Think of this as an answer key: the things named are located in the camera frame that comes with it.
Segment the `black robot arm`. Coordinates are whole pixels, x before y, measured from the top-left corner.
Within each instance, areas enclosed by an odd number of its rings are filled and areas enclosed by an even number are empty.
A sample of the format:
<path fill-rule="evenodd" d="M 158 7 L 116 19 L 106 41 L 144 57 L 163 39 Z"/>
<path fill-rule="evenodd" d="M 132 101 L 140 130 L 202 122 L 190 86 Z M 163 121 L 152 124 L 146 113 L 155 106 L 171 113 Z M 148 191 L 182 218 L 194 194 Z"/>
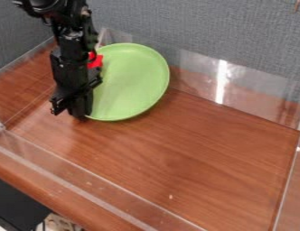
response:
<path fill-rule="evenodd" d="M 96 53 L 98 31 L 86 0 L 12 0 L 28 16 L 52 30 L 56 47 L 50 53 L 56 88 L 51 113 L 64 110 L 78 119 L 92 113 L 94 89 L 103 82 L 103 56 Z"/>

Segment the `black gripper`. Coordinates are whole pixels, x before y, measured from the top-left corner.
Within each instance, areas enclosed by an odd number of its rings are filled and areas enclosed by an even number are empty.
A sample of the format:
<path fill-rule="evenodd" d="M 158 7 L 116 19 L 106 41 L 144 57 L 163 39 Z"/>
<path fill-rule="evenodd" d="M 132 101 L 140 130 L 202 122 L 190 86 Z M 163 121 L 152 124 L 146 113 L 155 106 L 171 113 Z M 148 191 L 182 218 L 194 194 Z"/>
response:
<path fill-rule="evenodd" d="M 56 116 L 64 110 L 78 119 L 92 112 L 94 89 L 103 82 L 100 69 L 88 69 L 88 53 L 86 59 L 75 62 L 60 58 L 60 49 L 50 54 L 51 68 L 56 88 L 50 97 L 51 113 Z"/>

